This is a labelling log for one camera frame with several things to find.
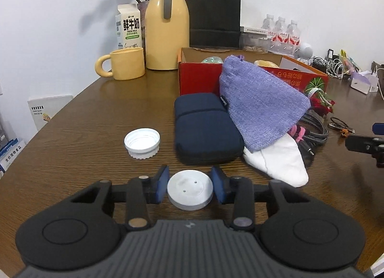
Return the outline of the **white wall panel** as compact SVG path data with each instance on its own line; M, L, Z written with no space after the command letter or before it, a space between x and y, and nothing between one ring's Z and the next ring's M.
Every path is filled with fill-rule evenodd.
M64 106L73 100L72 95L50 96L28 100L28 107L37 131L40 131Z

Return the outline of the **yellow white plush sheep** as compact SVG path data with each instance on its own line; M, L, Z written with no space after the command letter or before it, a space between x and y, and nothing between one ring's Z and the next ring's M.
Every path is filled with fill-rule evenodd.
M278 68L279 66L271 61L265 61L265 60L256 60L254 62L255 65L258 67L268 67L268 68Z

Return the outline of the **white round disc lid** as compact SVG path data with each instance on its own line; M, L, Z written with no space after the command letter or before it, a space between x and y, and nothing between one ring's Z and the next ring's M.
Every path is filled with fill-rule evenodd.
M169 201L185 211L196 211L207 206L213 198L213 192L211 178L198 170L179 171L171 176L167 184Z

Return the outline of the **purple tissue box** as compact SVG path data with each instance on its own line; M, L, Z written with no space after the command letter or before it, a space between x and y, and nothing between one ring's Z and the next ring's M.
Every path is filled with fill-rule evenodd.
M369 94L378 92L378 77L370 71L352 72L350 87L360 93Z

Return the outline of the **purple woven pouch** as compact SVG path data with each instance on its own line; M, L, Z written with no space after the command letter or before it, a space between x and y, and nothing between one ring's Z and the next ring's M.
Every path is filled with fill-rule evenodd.
M250 152L280 139L311 107L302 92L271 79L260 86L236 77L225 79L220 96Z

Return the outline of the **clear snack container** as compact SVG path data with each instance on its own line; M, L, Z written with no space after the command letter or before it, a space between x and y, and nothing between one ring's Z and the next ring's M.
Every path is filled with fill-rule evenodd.
M253 27L240 27L240 48L245 51L265 53L268 51L268 31Z

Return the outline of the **navy zip case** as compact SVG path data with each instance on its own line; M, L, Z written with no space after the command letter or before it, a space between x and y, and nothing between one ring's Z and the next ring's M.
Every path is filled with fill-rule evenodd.
M221 99L196 93L174 102L174 146L185 165L214 165L240 157L244 141Z

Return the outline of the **white ribbed bottle cap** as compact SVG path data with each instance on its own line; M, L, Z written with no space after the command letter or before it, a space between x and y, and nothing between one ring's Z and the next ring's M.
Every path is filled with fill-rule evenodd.
M152 128L138 128L129 132L124 138L124 146L128 154L137 160L155 156L159 151L161 137Z

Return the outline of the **water bottle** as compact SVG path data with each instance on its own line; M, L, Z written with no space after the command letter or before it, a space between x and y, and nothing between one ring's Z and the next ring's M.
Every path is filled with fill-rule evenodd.
M273 44L274 37L274 16L272 14L267 14L266 18L263 20L262 29L266 31L266 38L263 41L263 48L265 50L271 49L271 45Z
M286 48L287 41L287 33L286 33L286 19L282 16L279 16L277 22L275 23L275 27L273 29L273 37L272 37L272 51L275 53L283 52L283 49Z
M300 45L301 30L298 27L298 22L296 20L291 20L291 23L287 28L288 34L288 43L286 45L288 52L291 55L294 55L298 50Z

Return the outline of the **white milk carton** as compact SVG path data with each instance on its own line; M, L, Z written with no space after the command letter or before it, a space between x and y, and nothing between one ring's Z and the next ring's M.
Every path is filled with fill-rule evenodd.
M141 13L136 4L118 5L116 35L118 49L143 47Z

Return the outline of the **white cloth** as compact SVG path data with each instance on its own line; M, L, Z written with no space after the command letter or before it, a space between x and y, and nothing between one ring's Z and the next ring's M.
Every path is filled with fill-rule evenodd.
M308 183L309 177L297 143L288 134L255 152L245 147L243 158L248 165L271 179L281 180L295 188Z

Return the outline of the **colourful snack packets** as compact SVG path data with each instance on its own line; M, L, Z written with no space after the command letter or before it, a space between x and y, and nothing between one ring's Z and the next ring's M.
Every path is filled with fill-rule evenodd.
M344 69L350 74L352 72L360 72L360 68L357 63L346 53L345 50L340 50L339 57L342 63L344 64Z

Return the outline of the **left water bottle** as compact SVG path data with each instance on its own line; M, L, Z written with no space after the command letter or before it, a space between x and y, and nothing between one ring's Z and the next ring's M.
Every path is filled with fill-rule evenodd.
M272 14L267 14L266 18L263 20L262 29L266 31L266 38L263 41L263 48L265 50L271 49L271 45L273 44L274 37L274 16Z

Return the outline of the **yellow ceramic mug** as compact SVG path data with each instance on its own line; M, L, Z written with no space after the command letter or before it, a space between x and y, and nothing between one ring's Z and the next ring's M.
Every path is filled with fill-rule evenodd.
M103 69L105 61L110 60L111 70ZM101 56L95 63L96 74L103 78L115 80L133 80L145 75L143 48L125 48Z

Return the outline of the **right water bottle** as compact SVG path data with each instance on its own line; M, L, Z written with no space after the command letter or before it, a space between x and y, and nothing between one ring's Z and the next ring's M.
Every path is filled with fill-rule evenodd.
M298 22L296 20L291 20L291 23L287 28L288 34L288 43L286 45L288 52L291 55L294 55L298 50L300 45L301 30L298 27Z

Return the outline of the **yellow thermos jug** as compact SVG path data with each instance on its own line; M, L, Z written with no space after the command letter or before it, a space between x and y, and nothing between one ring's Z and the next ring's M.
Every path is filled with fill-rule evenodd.
M145 14L146 67L176 70L178 54L189 47L189 9L185 0L150 0Z

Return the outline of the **black paper shopping bag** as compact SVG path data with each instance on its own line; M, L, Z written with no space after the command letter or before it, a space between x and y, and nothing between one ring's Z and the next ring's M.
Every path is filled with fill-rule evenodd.
M191 47L239 48L241 0L185 1Z

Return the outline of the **middle water bottle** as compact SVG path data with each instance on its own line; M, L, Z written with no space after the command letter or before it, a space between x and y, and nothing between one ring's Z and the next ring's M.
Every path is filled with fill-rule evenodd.
M283 52L283 49L286 48L287 41L287 33L286 33L286 19L282 16L279 16L277 22L275 23L275 27L273 29L273 37L272 37L272 51L275 53Z

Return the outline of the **red cardboard box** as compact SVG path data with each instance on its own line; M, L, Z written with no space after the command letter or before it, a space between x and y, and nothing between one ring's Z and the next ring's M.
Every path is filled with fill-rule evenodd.
M218 56L223 64L206 64L207 57ZM278 68L258 67L256 60L271 61ZM236 77L242 82L260 86L271 79L307 94L314 87L327 88L329 78L323 72L288 56L273 53L258 53L236 49L183 48L179 54L179 92L184 94L221 94L225 79Z

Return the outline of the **white toy robot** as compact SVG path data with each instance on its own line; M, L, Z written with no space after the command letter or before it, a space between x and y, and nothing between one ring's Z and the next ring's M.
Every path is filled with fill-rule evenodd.
M297 58L308 60L313 56L312 46L308 43L301 43L297 50Z

